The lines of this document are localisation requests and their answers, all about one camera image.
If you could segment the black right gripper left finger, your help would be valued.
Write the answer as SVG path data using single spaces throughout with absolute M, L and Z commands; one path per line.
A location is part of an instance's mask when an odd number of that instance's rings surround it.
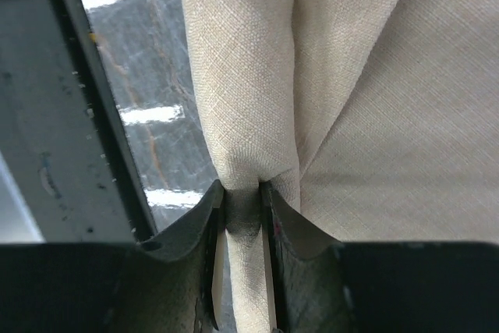
M 141 244 L 134 262 L 136 332 L 219 328 L 224 197 L 214 181 L 194 208 Z

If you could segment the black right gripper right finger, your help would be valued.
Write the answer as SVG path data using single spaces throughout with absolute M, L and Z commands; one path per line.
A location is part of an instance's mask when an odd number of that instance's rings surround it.
M 343 291 L 336 239 L 259 186 L 267 301 L 272 332 L 342 332 Z

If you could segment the beige cloth napkin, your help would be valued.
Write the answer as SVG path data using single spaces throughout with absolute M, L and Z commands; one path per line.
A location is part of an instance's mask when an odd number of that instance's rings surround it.
M 236 329 L 269 329 L 257 190 L 343 240 L 498 239 L 498 0 L 182 0 L 229 192 Z

